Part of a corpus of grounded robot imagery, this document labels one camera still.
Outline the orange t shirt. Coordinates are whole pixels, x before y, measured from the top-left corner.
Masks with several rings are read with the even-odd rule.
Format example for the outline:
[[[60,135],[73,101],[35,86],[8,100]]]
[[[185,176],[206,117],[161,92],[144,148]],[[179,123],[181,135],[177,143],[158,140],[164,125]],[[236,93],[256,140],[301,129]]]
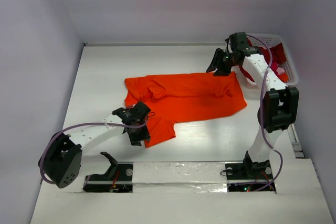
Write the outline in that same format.
[[[161,74],[126,78],[126,106],[139,101],[154,115],[148,119],[149,148],[176,137],[174,125],[234,115],[247,105],[236,74]]]

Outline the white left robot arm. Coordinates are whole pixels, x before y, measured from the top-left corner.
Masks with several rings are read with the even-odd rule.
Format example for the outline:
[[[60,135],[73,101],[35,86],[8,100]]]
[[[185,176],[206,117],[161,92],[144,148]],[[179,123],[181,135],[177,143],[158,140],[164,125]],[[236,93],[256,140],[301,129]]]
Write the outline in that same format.
[[[80,173],[83,154],[113,137],[126,134],[132,146],[149,143],[150,113],[147,105],[137,102],[115,109],[101,122],[76,124],[55,133],[38,161],[42,180],[60,189],[69,186]]]

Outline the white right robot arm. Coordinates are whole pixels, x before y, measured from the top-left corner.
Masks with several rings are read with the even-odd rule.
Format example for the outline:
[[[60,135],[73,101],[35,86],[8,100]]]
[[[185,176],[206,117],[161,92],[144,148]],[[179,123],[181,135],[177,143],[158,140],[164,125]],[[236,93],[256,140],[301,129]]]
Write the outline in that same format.
[[[270,168],[269,157],[277,139],[297,117],[298,89],[278,78],[271,69],[272,60],[266,60],[262,49],[250,45],[248,38],[245,32],[231,34],[225,40],[226,50],[217,48],[206,70],[215,76],[227,76],[232,67],[239,66],[261,89],[258,133],[243,161],[225,166],[225,176],[229,180],[255,180]]]

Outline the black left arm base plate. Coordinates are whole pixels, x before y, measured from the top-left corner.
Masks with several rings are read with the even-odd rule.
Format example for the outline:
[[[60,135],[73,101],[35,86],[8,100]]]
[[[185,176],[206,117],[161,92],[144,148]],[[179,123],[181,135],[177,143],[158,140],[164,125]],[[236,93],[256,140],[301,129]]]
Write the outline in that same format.
[[[104,174],[85,177],[83,190],[87,193],[131,193],[133,163],[110,165]]]

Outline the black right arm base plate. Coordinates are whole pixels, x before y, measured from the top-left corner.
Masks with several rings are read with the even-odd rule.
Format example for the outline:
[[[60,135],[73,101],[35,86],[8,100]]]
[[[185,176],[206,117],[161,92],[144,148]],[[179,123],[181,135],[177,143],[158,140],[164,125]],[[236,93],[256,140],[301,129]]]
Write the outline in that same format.
[[[226,163],[221,175],[226,177],[230,193],[256,191],[273,180],[269,161],[261,168],[250,170],[244,163]]]

